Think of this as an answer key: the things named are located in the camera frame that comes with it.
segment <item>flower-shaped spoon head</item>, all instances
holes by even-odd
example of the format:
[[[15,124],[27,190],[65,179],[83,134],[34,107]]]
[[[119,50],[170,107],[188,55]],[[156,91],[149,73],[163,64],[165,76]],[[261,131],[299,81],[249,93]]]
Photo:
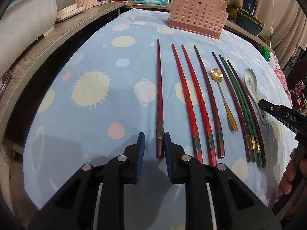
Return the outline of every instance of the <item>flower-shaped spoon head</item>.
[[[211,76],[212,76],[212,79],[215,81],[215,82],[221,82],[222,81],[222,77],[223,77],[223,74],[222,72],[220,72],[217,68],[213,68],[211,69],[211,72],[210,72]]]

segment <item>wooden counter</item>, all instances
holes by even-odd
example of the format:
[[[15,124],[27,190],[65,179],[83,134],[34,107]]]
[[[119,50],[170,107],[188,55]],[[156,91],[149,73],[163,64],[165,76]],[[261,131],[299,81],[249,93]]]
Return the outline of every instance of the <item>wooden counter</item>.
[[[131,4],[136,8],[169,10],[170,7],[170,3],[166,5],[154,5],[136,4],[136,2],[131,1]],[[32,43],[31,46],[28,47],[28,49],[26,49],[13,64],[11,72],[12,78],[4,91],[3,97],[0,99],[0,142],[2,143],[0,147],[0,188],[5,202],[12,211],[13,200],[10,192],[10,180],[12,178],[9,176],[9,174],[12,174],[14,152],[17,151],[20,153],[22,152],[22,149],[19,146],[14,145],[14,143],[9,143],[6,139],[3,139],[3,137],[8,120],[18,98],[38,68],[65,41],[91,22],[121,7],[126,8],[129,6],[120,1],[106,3],[86,9],[79,15],[55,24],[55,30],[53,32]],[[227,21],[225,28],[230,28],[240,34],[243,34],[249,39],[269,49],[269,46],[258,37],[251,35],[231,21]]]

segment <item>golden spoon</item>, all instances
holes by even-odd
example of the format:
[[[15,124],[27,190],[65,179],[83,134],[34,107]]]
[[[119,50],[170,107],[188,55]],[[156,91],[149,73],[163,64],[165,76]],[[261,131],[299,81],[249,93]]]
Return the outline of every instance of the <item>golden spoon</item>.
[[[211,69],[211,72],[210,72],[211,76],[212,76],[212,79],[217,83],[217,85],[219,86],[219,90],[221,92],[221,96],[222,96],[222,99],[223,99],[223,102],[224,102],[224,106],[225,106],[225,109],[226,109],[226,112],[227,112],[227,116],[228,116],[228,119],[229,119],[229,122],[230,122],[230,125],[231,125],[231,128],[235,131],[235,132],[238,132],[238,126],[237,126],[237,123],[235,122],[235,119],[226,103],[226,100],[224,98],[224,95],[223,95],[223,92],[222,92],[222,89],[221,89],[221,86],[220,86],[220,82],[222,81],[222,77],[223,77],[223,74],[222,72],[220,72],[217,68],[213,68]]]

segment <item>wet wipes package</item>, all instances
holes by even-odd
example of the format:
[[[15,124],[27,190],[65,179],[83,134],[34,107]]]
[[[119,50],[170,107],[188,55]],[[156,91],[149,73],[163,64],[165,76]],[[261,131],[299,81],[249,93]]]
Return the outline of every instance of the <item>wet wipes package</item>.
[[[159,4],[163,5],[169,3],[169,0],[134,0],[137,3],[146,3],[146,4]]]

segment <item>metal screw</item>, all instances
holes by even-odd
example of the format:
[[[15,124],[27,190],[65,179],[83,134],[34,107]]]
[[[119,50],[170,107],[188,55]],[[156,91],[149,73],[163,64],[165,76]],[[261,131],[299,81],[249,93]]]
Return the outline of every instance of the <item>metal screw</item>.
[[[188,162],[188,161],[191,160],[191,157],[190,157],[189,155],[183,155],[183,156],[181,157],[181,159],[182,159],[183,161]]]
[[[118,156],[117,160],[120,161],[120,162],[123,162],[123,161],[127,160],[127,157],[125,155],[120,155],[120,156]]]
[[[84,171],[88,171],[88,170],[90,170],[92,168],[92,166],[90,165],[90,164],[84,164],[83,166],[82,166],[82,169],[84,170]]]
[[[226,165],[225,164],[223,164],[223,163],[219,163],[218,165],[217,165],[217,168],[219,169],[219,170],[226,170]]]

